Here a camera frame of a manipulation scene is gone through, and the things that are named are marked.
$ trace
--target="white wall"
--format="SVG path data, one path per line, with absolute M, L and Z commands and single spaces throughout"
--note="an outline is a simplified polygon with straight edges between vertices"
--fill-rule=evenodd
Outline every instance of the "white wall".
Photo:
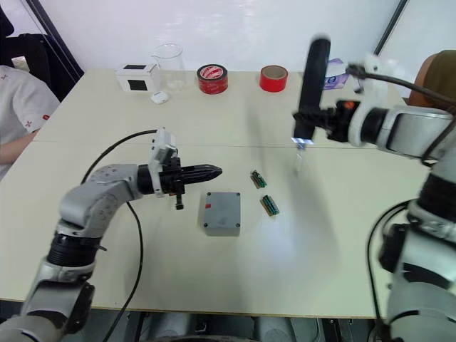
M 29 16 L 27 9 L 29 7 L 25 1 L 21 0 L 0 0 L 0 5 L 10 22 L 14 26 L 14 33 L 11 37 L 18 36 L 23 33 L 40 33 L 42 30 L 40 23 Z
M 66 45 L 87 68 L 150 61 L 154 46 L 179 43 L 185 66 L 221 63 L 301 71 L 311 37 L 326 32 L 331 57 L 372 52 L 397 0 L 41 0 Z
M 455 0 L 409 1 L 380 57 L 398 67 L 397 77 L 413 82 L 427 57 L 456 49 L 455 15 Z M 400 91 L 403 96 L 410 93 Z

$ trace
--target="black pole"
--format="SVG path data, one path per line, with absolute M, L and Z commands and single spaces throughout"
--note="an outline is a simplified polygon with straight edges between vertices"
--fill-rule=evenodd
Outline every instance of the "black pole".
M 382 51 L 386 41 L 391 35 L 391 31 L 394 29 L 394 26 L 399 20 L 400 15 L 404 11 L 405 5 L 408 3 L 408 0 L 400 0 L 398 6 L 396 7 L 396 10 L 393 13 L 393 16 L 391 17 L 390 22 L 388 23 L 388 26 L 386 26 L 385 32 L 383 32 L 382 38 L 380 38 L 380 41 L 377 44 L 377 47 L 375 48 L 373 54 L 377 55 Z
M 71 66 L 71 69 L 73 70 L 72 73 L 74 73 L 74 76 L 76 76 L 77 79 L 81 78 L 82 75 L 84 74 L 84 72 L 81 70 L 78 63 L 74 59 L 73 55 L 68 50 L 68 47 L 66 46 L 66 44 L 63 41 L 60 34 L 58 34 L 57 28 L 52 23 L 51 18 L 49 18 L 48 14 L 44 10 L 40 1 L 39 0 L 26 0 L 26 2 L 28 4 L 28 6 L 30 7 L 30 9 L 32 10 L 35 17 L 38 19 L 38 21 L 42 25 L 44 31 L 46 31 L 48 36 L 52 37 L 52 39 L 57 43 L 59 49 L 61 50 L 61 53 L 65 56 L 65 59 L 67 60 L 68 64 Z

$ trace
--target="white box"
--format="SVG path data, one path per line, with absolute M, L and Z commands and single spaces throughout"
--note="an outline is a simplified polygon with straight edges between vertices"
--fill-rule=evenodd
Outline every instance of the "white box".
M 123 91 L 156 92 L 160 90 L 157 64 L 125 64 L 115 72 Z

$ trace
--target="small white device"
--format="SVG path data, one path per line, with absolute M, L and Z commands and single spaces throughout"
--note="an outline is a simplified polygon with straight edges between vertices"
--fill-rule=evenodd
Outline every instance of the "small white device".
M 158 105 L 161 105 L 162 103 L 166 102 L 169 100 L 168 94 L 166 94 L 164 91 L 158 91 L 156 93 L 153 93 L 152 96 L 150 96 L 150 99 L 157 103 Z
M 125 64 L 115 76 L 123 91 L 157 92 L 160 89 L 157 64 Z

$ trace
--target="robotic arm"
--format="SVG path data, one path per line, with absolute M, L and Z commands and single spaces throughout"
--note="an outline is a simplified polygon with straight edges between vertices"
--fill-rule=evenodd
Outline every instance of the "robotic arm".
M 303 94 L 315 94 L 315 88 L 323 88 L 329 46 L 325 38 L 311 44 L 301 99 L 306 98 Z M 309 64 L 320 65 L 320 73 L 309 78 Z M 381 72 L 374 57 L 366 61 L 365 67 L 370 73 Z M 355 74 L 360 73 L 359 69 L 348 68 Z M 456 297 L 449 292 L 456 281 L 455 121 L 451 114 L 438 109 L 377 108 L 385 94 L 381 88 L 385 84 L 374 80 L 366 83 L 369 93 L 362 103 L 340 100 L 335 108 L 320 109 L 321 93 L 318 98 L 301 101 L 294 115 L 293 140 L 298 144 L 310 142 L 315 127 L 320 127 L 331 140 L 353 146 L 372 143 L 385 152 L 438 160 L 420 196 L 408 205 L 409 223 L 394 224 L 383 238 L 379 261 L 393 274 L 386 321 L 389 329 L 383 338 L 404 342 L 456 341 Z M 439 141 L 444 131 L 449 134 Z
M 51 249 L 41 261 L 21 315 L 0 325 L 0 341 L 53 342 L 80 330 L 95 291 L 87 280 L 117 209 L 152 193 L 176 195 L 176 209 L 183 209 L 186 184 L 221 173 L 211 165 L 181 167 L 175 139 L 164 130 L 152 141 L 148 165 L 109 165 L 94 172 L 62 199 Z

